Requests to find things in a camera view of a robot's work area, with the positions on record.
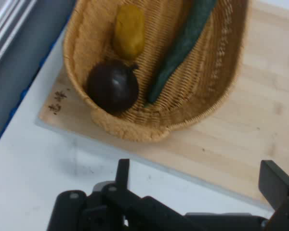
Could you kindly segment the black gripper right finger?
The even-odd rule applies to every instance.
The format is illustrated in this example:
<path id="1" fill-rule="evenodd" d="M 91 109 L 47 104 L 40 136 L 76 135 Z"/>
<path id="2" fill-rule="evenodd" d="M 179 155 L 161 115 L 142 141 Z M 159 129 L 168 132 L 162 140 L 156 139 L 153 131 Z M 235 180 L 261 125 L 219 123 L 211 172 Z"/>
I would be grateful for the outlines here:
<path id="1" fill-rule="evenodd" d="M 261 161 L 258 188 L 274 209 L 263 223 L 265 231 L 289 231 L 289 175 L 274 161 Z"/>

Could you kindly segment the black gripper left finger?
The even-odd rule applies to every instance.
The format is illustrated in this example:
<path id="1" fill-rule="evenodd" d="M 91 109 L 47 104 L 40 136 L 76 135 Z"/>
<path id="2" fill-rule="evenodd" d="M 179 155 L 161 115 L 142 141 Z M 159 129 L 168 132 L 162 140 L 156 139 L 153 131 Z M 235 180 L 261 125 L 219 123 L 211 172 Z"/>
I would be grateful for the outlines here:
<path id="1" fill-rule="evenodd" d="M 181 231 L 183 216 L 152 197 L 128 190 L 129 159 L 120 159 L 114 181 L 102 182 L 90 195 L 60 193 L 49 231 Z"/>

